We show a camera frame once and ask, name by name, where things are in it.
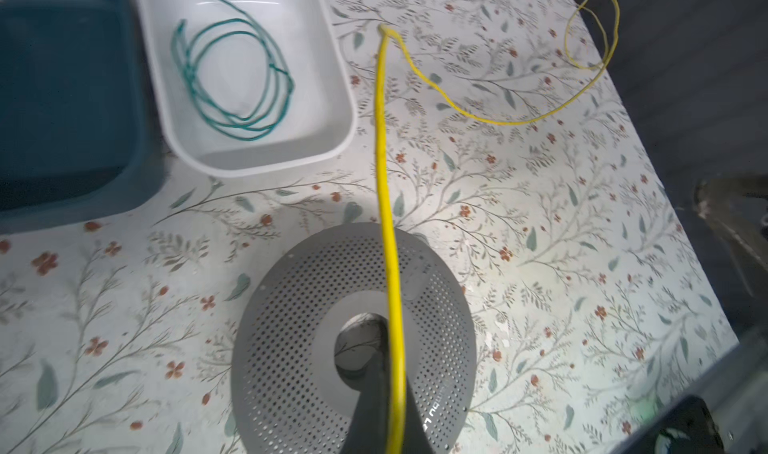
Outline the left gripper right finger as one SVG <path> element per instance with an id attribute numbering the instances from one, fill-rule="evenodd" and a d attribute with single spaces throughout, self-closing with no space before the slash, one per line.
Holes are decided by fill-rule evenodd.
<path id="1" fill-rule="evenodd" d="M 424 431 L 418 407 L 411 389 L 406 384 L 406 415 L 402 454 L 433 454 L 431 443 Z"/>

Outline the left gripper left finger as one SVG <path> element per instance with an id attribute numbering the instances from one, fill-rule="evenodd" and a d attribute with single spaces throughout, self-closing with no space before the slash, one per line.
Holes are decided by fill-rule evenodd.
<path id="1" fill-rule="evenodd" d="M 354 391 L 358 401 L 341 453 L 384 453 L 387 445 L 390 398 L 390 349 L 387 322 L 374 318 L 377 341 L 367 362 L 357 369 L 339 367 L 339 376 Z"/>

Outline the grey perforated cable spool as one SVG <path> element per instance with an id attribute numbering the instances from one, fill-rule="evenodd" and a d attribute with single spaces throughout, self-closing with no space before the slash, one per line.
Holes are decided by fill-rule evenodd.
<path id="1" fill-rule="evenodd" d="M 407 382 L 433 453 L 456 442 L 476 374 L 474 324 L 455 276 L 424 237 L 396 235 Z M 359 393 L 339 376 L 390 316 L 381 229 L 323 230 L 288 251 L 244 310 L 232 355 L 233 416 L 249 453 L 341 453 Z"/>

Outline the teal plastic bin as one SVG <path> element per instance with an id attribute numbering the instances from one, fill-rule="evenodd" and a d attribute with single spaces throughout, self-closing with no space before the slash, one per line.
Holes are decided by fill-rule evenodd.
<path id="1" fill-rule="evenodd" d="M 135 209 L 165 176 L 135 0 L 1 0 L 1 230 Z"/>

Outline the white plastic bin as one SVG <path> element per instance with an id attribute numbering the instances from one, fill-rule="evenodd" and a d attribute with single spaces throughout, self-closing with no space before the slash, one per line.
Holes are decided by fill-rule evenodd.
<path id="1" fill-rule="evenodd" d="M 136 0 L 165 140 L 238 178 L 328 160 L 355 103 L 324 0 Z"/>

